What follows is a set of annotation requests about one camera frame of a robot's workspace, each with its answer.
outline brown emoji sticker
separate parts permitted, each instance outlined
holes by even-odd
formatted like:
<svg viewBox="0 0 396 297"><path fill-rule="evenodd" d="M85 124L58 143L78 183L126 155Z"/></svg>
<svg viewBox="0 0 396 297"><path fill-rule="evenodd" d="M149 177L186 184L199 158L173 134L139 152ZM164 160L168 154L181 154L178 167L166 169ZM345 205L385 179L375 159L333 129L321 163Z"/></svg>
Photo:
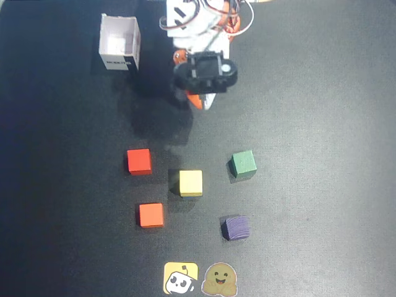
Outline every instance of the brown emoji sticker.
<svg viewBox="0 0 396 297"><path fill-rule="evenodd" d="M202 283L202 292L206 295L234 297L238 294L236 273L234 268L226 263L216 263L208 268Z"/></svg>

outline cube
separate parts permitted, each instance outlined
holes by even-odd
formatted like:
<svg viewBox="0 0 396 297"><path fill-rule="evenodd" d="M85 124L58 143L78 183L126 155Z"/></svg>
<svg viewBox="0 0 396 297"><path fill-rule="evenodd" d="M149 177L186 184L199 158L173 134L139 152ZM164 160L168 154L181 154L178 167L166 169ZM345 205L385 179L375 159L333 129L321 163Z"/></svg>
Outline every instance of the cube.
<svg viewBox="0 0 396 297"><path fill-rule="evenodd" d="M149 149L128 150L128 169L131 175L152 174L151 154Z"/></svg>
<svg viewBox="0 0 396 297"><path fill-rule="evenodd" d="M234 218L227 218L225 220L226 225L226 239L239 240L248 238L250 236L249 230L249 219L247 216L239 216Z"/></svg>
<svg viewBox="0 0 396 297"><path fill-rule="evenodd" d="M202 171L180 170L180 196L199 197L202 196Z"/></svg>
<svg viewBox="0 0 396 297"><path fill-rule="evenodd" d="M143 228L163 227L162 203L140 204L140 225Z"/></svg>
<svg viewBox="0 0 396 297"><path fill-rule="evenodd" d="M234 153L231 159L232 171L236 178L253 176L257 171L252 150Z"/></svg>

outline green cube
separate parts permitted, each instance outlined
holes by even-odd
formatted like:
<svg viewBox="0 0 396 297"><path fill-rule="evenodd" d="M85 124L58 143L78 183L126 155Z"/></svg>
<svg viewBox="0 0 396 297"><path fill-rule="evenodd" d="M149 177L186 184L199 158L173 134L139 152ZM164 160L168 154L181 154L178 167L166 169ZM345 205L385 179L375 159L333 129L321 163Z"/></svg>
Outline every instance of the green cube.
<svg viewBox="0 0 396 297"><path fill-rule="evenodd" d="M231 165L236 178L252 177L257 171L252 150L234 153L231 159Z"/></svg>

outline white box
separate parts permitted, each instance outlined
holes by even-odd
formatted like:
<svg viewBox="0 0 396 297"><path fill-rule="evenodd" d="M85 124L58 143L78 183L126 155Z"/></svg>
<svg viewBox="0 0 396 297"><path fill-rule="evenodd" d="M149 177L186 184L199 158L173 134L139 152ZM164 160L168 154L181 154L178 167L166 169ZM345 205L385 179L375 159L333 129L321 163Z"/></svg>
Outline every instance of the white box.
<svg viewBox="0 0 396 297"><path fill-rule="evenodd" d="M108 70L139 70L140 30L135 17L101 15L99 54Z"/></svg>

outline hugging face emoji sticker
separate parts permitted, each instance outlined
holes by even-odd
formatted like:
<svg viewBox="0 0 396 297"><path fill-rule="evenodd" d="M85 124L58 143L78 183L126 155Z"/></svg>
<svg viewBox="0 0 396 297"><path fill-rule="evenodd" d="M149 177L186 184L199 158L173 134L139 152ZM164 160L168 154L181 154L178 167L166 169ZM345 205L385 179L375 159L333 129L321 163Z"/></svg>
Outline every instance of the hugging face emoji sticker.
<svg viewBox="0 0 396 297"><path fill-rule="evenodd" d="M198 266L195 263L166 263L163 291L166 294L183 295L194 291L198 279Z"/></svg>
<svg viewBox="0 0 396 297"><path fill-rule="evenodd" d="M236 273L234 268L226 263L216 263L208 268L202 283L202 292L206 295L233 297L238 294Z"/></svg>

